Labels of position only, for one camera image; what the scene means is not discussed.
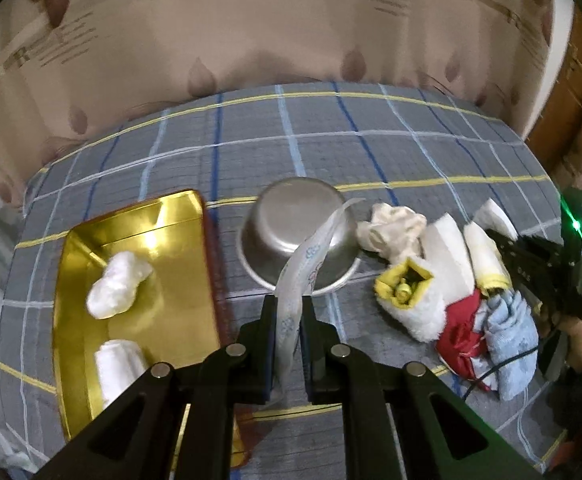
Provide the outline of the operator hand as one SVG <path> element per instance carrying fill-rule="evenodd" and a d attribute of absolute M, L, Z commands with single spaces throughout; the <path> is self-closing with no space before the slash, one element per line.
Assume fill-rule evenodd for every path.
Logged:
<path fill-rule="evenodd" d="M 566 362 L 577 373 L 582 373 L 582 320 L 559 312 L 550 313 L 549 308 L 543 304 L 536 318 L 536 326 L 541 338 L 548 336 L 553 330 L 560 330 L 568 335 Z"/>

